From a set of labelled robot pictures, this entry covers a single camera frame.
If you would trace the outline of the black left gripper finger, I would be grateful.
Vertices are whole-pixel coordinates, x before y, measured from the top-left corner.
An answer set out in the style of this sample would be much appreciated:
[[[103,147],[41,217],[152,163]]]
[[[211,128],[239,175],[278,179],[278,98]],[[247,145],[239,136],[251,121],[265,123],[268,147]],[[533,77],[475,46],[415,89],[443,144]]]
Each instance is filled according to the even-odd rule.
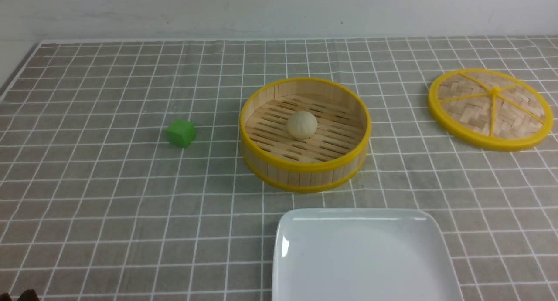
[[[20,294],[17,301],[40,301],[40,298],[34,289],[27,289]]]

